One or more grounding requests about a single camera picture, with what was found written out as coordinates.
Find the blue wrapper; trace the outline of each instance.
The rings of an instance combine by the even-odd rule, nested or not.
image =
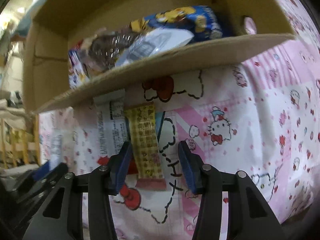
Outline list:
[[[176,8],[131,22],[135,32],[159,27],[189,30],[194,34],[193,42],[218,39],[223,35],[217,17],[208,6]]]

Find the snack bar wrapper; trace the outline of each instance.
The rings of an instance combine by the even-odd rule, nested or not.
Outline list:
[[[145,33],[159,27],[185,29],[194,34],[193,42],[207,41],[222,37],[217,17],[209,6],[180,7],[170,11],[152,14],[132,21],[134,32]]]
[[[153,103],[125,110],[125,116],[129,121],[133,156],[138,168],[136,187],[166,190],[156,138]]]

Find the cardboard flap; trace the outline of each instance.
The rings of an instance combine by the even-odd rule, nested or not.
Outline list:
[[[114,68],[77,89],[55,97],[36,112],[74,106],[102,93],[161,76],[218,65],[235,65],[294,38],[292,34],[244,35],[185,46]]]

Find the pink fabric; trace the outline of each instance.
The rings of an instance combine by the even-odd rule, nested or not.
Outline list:
[[[172,75],[169,101],[141,84],[126,88],[127,106],[153,101],[160,116],[158,145],[167,190],[135,188],[136,176],[127,176],[125,189],[132,192],[133,202],[128,204],[127,195],[110,198],[119,239],[191,239],[201,197],[193,195],[183,179],[180,140],[220,171],[246,171],[280,222],[312,203],[320,189],[320,36],[299,0],[277,1],[299,39],[237,66]],[[102,158],[96,109],[87,103],[74,109],[74,117],[70,111],[41,115],[43,156],[50,158],[52,124],[68,123],[62,129],[74,130],[76,146],[74,156],[64,159],[74,158],[70,166],[76,174],[88,173]],[[227,193],[222,204],[220,238],[225,239]]]

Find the plastic wrapper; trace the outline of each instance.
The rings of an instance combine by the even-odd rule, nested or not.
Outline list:
[[[126,65],[144,57],[185,46],[193,37],[194,35],[188,30],[157,28],[136,39],[121,54],[116,66]]]
[[[98,112],[100,154],[110,158],[118,154],[128,141],[124,117],[124,89],[113,91],[93,99]]]
[[[166,190],[156,137],[155,107],[137,106],[124,111],[129,121],[132,151],[138,168],[136,187]]]
[[[217,17],[208,6],[181,7],[153,14],[134,20],[116,32],[101,29],[95,35],[79,41],[69,51],[70,87],[78,87],[115,66],[125,65],[136,59],[188,43],[183,41],[177,43],[172,40],[174,35],[168,38],[164,33],[149,36],[150,32],[161,29],[190,31],[193,34],[192,39],[184,40],[188,42],[207,41],[224,36]],[[161,48],[163,39],[167,39],[168,42],[163,43]]]
[[[130,27],[139,33],[159,27],[189,30],[194,34],[193,42],[218,39],[223,35],[217,17],[208,6],[180,7],[152,14],[132,21]]]

